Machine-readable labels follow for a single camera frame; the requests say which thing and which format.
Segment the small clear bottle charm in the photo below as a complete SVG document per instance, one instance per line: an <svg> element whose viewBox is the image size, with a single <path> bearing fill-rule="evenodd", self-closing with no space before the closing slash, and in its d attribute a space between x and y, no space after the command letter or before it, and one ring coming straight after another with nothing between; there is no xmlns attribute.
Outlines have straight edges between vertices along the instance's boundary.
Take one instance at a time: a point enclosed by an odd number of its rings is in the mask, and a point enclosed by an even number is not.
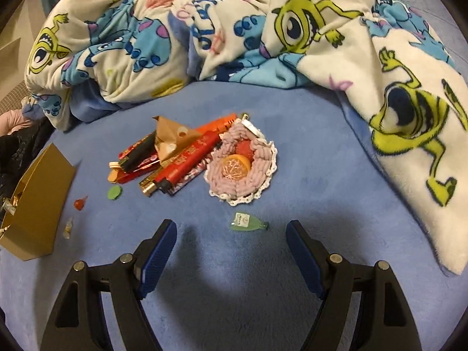
<svg viewBox="0 0 468 351"><path fill-rule="evenodd" d="M70 235L71 235L73 226L74 226L74 218L73 218L73 217L70 217L70 218L67 220L67 222L65 223L65 227L64 227L64 229L63 229L63 237L64 237L65 239L70 239Z"/></svg>

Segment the brown cardboard box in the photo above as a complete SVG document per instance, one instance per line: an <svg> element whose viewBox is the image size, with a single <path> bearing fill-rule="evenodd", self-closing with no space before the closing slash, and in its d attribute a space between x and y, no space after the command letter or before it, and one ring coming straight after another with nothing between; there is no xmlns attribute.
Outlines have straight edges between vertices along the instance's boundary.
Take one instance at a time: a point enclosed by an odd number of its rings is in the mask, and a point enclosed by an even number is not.
<svg viewBox="0 0 468 351"><path fill-rule="evenodd" d="M49 144L23 174L1 222L1 246L22 261L53 252L75 167Z"/></svg>

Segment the small red bottle charm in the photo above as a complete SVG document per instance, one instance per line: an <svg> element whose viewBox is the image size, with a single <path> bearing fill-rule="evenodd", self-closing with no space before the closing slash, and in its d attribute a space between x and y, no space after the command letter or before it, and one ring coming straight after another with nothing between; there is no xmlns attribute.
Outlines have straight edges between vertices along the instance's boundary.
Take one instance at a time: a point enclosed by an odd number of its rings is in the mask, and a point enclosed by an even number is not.
<svg viewBox="0 0 468 351"><path fill-rule="evenodd" d="M77 211L82 211L84 209L85 204L87 202L87 198L88 196L84 196L82 198L78 198L77 200L75 200L74 207Z"/></svg>

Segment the green round token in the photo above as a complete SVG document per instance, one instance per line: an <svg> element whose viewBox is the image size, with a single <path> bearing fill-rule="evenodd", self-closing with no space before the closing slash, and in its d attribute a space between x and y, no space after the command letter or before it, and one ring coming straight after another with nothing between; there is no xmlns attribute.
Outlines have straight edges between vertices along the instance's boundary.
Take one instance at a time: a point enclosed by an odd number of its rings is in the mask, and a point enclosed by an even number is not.
<svg viewBox="0 0 468 351"><path fill-rule="evenodd" d="M120 185L113 185L107 192L107 198L109 200L116 200L122 194L122 187Z"/></svg>

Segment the orange round token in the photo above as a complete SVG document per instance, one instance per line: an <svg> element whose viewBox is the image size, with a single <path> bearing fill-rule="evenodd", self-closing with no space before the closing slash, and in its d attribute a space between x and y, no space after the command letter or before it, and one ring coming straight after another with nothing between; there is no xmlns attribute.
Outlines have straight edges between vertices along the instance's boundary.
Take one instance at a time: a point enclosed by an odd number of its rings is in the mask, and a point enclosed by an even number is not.
<svg viewBox="0 0 468 351"><path fill-rule="evenodd" d="M110 183L117 183L118 180L122 177L123 170L119 162L109 162L109 174L107 180Z"/></svg>

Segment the black lighter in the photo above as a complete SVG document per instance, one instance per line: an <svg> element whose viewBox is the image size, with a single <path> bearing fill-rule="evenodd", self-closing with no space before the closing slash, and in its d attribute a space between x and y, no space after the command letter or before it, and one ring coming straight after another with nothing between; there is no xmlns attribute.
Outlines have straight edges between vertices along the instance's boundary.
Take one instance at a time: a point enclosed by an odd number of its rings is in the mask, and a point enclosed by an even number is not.
<svg viewBox="0 0 468 351"><path fill-rule="evenodd" d="M133 151L127 154L126 157L119 160L119 164L125 172L134 170L155 150L156 134L138 145Z"/></svg>

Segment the small green bottle charm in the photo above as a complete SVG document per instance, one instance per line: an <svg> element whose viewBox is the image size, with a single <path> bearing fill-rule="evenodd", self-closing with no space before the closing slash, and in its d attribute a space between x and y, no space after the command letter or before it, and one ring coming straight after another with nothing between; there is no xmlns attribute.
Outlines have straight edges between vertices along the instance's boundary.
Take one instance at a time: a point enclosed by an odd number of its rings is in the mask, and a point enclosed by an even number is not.
<svg viewBox="0 0 468 351"><path fill-rule="evenodd" d="M236 212L229 226L231 230L236 231L267 230L268 227L268 222L244 212Z"/></svg>

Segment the red lighter with yellow text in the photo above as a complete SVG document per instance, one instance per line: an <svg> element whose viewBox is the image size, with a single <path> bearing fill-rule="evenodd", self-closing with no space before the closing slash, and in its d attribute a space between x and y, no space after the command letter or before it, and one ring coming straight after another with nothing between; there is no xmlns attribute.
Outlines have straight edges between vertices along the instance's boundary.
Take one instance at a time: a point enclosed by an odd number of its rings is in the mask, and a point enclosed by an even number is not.
<svg viewBox="0 0 468 351"><path fill-rule="evenodd" d="M126 149L124 149L119 155L118 155L118 159L121 160L123 159L124 157L127 156L128 153L130 153L131 151L133 151L138 145L140 145L141 143L143 143L145 140L149 139L152 135L155 135L156 132L153 131L152 133L148 134L148 135L145 135L142 139L136 141L135 143L133 143L132 145L130 145L129 147L127 147Z"/></svg>

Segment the black puffer jacket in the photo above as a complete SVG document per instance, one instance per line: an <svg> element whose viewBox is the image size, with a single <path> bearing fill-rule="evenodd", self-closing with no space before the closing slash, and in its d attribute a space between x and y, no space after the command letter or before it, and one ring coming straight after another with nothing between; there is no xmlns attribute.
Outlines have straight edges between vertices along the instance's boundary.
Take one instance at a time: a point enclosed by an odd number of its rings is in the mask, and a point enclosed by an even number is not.
<svg viewBox="0 0 468 351"><path fill-rule="evenodd" d="M11 198L24 172L55 131L48 118L1 137L1 200Z"/></svg>

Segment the blue patterned flat pack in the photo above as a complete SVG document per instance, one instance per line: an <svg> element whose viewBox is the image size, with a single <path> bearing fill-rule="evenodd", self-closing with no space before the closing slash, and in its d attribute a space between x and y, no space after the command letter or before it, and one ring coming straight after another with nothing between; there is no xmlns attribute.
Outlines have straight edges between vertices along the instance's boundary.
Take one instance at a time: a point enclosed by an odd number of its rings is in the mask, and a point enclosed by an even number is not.
<svg viewBox="0 0 468 351"><path fill-rule="evenodd" d="M174 196L178 191L180 191L184 186L194 180L198 175L204 172L211 162L212 157L207 156L201 160L190 172L188 172L176 185L168 190L170 196Z"/></svg>

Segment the crumpled brown wrapper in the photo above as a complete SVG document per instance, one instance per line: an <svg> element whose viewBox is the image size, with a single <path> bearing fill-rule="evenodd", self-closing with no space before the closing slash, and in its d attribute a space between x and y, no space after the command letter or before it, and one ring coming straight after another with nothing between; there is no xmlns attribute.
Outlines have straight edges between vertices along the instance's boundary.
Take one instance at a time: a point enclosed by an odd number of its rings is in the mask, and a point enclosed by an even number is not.
<svg viewBox="0 0 468 351"><path fill-rule="evenodd" d="M165 161L190 146L202 134L165 116L154 116L156 121L155 149L160 161Z"/></svg>

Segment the pink crochet cake coaster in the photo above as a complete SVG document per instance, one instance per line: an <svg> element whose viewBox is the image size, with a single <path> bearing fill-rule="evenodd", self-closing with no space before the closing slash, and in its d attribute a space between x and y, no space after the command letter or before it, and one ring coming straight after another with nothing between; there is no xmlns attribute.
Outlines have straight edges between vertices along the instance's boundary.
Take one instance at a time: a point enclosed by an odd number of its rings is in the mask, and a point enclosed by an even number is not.
<svg viewBox="0 0 468 351"><path fill-rule="evenodd" d="M246 117L221 134L221 145L210 154L204 179L209 194L235 207L258 200L277 170L274 142Z"/></svg>

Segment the pink pillow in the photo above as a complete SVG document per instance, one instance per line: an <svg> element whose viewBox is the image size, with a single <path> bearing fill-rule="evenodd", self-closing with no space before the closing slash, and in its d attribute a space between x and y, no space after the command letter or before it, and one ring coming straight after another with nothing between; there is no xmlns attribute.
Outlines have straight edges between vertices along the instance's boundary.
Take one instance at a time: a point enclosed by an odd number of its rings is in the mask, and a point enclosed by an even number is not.
<svg viewBox="0 0 468 351"><path fill-rule="evenodd" d="M20 109L10 110L0 116L0 135L11 135L23 128L29 128L33 122L23 116Z"/></svg>

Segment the blue bed sheet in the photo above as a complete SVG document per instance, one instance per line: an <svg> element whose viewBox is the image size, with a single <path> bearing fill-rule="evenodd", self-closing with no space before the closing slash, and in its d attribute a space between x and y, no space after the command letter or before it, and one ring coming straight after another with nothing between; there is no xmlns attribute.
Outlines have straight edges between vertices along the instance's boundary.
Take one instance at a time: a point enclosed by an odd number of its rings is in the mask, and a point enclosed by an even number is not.
<svg viewBox="0 0 468 351"><path fill-rule="evenodd" d="M108 164L164 114L199 125L246 112L278 148L278 169L260 199L234 208L197 177L174 196L145 197L136 181L117 200ZM183 90L119 111L51 141L77 168L63 208L70 239L52 254L21 261L1 252L1 308L20 346L38 350L53 304L76 261L103 265L136 249L164 219L178 239L144 310L165 350L298 350L320 306L285 240L299 220L328 250L372 265L387 260L417 323L422 347L438 350L467 308L467 276L439 267L406 204L362 149L336 95L320 86L278 90L193 82ZM74 202L88 196L77 211ZM236 210L267 230L229 228Z"/></svg>

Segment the orange lighter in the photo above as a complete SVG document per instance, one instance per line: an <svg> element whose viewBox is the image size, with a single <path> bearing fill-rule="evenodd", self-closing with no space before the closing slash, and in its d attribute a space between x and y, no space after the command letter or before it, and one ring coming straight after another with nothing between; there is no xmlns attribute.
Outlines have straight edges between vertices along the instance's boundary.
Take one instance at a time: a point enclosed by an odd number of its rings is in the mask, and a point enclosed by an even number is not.
<svg viewBox="0 0 468 351"><path fill-rule="evenodd" d="M236 119L237 115L235 113L230 113L227 116L222 116L214 121L208 122L207 124L203 124L201 127L197 128L196 131L201 134L209 131L224 133L230 129Z"/></svg>

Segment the cartoon monster fleece blanket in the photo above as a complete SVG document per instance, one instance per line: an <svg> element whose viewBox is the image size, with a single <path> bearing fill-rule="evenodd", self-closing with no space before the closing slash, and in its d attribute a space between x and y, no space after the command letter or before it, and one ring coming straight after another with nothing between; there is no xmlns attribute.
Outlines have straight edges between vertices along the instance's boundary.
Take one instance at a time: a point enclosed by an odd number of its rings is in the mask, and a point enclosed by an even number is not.
<svg viewBox="0 0 468 351"><path fill-rule="evenodd" d="M86 82L116 105L205 79L344 93L349 124L440 263L467 267L467 84L402 0L60 0L25 68L62 130Z"/></svg>

